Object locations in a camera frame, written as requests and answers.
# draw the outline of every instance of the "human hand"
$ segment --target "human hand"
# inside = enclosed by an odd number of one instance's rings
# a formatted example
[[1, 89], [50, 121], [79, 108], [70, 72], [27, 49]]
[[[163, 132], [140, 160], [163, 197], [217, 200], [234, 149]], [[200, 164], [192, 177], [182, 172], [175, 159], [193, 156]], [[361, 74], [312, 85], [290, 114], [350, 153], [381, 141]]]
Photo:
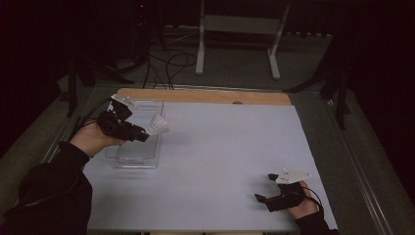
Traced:
[[[300, 185], [302, 188], [304, 188], [303, 190], [304, 190], [305, 196], [311, 198], [310, 191], [306, 189], [308, 188], [307, 184], [304, 181], [300, 181]], [[294, 219], [299, 219], [306, 215], [318, 212], [318, 208], [315, 202], [307, 198], [304, 198], [301, 204], [299, 204], [298, 206], [294, 208], [289, 208], [288, 211], [294, 217]]]
[[90, 122], [80, 128], [69, 141], [72, 145], [92, 158], [105, 147], [124, 144], [124, 140], [105, 135], [96, 122]]

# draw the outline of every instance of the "black sleeve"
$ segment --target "black sleeve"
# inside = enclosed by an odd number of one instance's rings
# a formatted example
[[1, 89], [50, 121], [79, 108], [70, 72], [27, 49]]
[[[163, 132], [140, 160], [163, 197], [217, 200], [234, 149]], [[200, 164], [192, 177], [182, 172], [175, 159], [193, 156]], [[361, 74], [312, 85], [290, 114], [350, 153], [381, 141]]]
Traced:
[[1, 234], [86, 234], [92, 187], [81, 168], [89, 158], [68, 142], [21, 182], [19, 203], [5, 214]]
[[301, 235], [340, 235], [337, 229], [329, 229], [324, 220], [324, 211], [312, 213], [294, 222], [299, 226]]

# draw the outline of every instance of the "transparent box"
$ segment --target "transparent box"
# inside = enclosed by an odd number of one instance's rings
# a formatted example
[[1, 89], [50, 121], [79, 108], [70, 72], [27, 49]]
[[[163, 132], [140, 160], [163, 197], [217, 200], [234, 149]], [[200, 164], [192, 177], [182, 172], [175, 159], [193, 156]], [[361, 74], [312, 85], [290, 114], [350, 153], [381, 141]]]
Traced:
[[[147, 128], [155, 115], [163, 116], [163, 101], [135, 101], [137, 109], [130, 109], [132, 116], [126, 121]], [[110, 146], [105, 157], [114, 162], [115, 168], [156, 168], [159, 162], [160, 135], [150, 135], [146, 142], [127, 141], [121, 146]]]

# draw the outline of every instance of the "white table surface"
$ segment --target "white table surface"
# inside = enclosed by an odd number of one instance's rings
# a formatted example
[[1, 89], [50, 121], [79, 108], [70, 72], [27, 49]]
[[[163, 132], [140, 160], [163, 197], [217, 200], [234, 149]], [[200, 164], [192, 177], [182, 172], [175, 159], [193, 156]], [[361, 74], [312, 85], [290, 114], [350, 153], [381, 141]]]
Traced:
[[294, 106], [164, 102], [170, 131], [157, 168], [113, 168], [98, 154], [84, 169], [94, 189], [88, 229], [290, 231], [287, 211], [270, 213], [254, 194], [278, 194], [268, 173], [309, 172], [325, 219], [330, 205]]

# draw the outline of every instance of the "wooden edge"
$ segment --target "wooden edge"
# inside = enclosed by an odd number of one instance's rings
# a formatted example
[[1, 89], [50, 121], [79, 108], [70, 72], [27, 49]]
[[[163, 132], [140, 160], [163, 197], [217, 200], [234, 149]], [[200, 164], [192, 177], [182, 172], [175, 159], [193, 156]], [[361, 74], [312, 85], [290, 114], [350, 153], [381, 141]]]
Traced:
[[121, 88], [116, 93], [133, 100], [163, 100], [169, 102], [242, 103], [249, 105], [291, 106], [290, 98], [284, 93], [265, 93], [251, 91], [213, 91], [213, 90], [161, 90]]

